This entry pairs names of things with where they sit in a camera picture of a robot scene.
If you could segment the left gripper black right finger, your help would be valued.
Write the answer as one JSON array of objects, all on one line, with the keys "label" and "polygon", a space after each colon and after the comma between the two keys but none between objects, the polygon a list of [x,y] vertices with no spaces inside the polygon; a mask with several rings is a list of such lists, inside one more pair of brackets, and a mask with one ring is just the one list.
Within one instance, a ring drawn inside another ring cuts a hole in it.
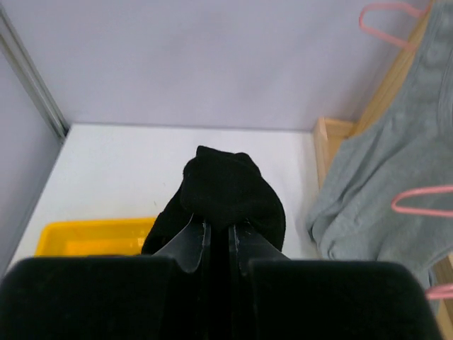
[{"label": "left gripper black right finger", "polygon": [[376,261],[291,260],[249,224],[229,228],[234,339],[440,339],[418,281]]}]

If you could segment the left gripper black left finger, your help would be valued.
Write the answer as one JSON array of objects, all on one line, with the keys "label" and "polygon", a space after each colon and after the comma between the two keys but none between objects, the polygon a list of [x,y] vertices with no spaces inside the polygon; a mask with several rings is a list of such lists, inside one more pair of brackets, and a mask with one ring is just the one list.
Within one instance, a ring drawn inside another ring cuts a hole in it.
[{"label": "left gripper black left finger", "polygon": [[154,255],[34,257],[1,281],[2,339],[203,339],[211,230]]}]

